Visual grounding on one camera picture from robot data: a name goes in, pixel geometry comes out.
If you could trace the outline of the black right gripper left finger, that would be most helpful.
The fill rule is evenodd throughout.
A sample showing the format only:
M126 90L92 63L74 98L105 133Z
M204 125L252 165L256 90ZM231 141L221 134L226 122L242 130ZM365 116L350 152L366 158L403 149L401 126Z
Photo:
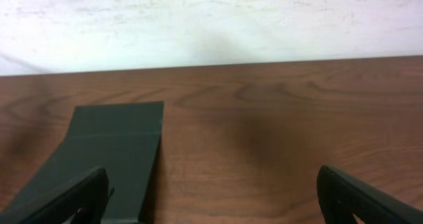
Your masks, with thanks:
M14 209L1 214L7 224L72 223L100 224L108 201L106 169L94 167Z

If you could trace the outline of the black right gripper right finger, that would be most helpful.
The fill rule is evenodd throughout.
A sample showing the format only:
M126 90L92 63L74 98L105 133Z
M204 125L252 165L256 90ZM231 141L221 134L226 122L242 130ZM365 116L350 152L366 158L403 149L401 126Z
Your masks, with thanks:
M330 166L317 175L317 195L326 224L420 224L422 211Z

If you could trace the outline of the dark green gift box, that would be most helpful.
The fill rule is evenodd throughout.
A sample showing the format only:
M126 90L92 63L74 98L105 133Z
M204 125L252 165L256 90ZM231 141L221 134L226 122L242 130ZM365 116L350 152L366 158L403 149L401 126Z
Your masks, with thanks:
M113 194L101 223L151 223L163 108L162 102L77 107L64 140L3 212L102 167Z

